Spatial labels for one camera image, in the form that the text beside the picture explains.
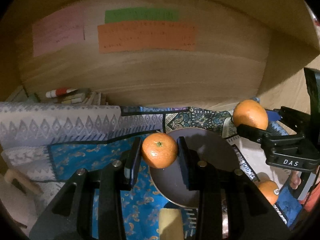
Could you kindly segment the person's hand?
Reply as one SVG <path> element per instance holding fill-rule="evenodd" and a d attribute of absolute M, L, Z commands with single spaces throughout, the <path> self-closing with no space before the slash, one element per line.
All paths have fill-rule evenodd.
<path fill-rule="evenodd" d="M 290 186 L 293 190 L 296 190 L 299 185 L 301 184 L 301 178 L 299 176 L 298 171 L 291 171 L 291 178 L 290 178 Z"/>

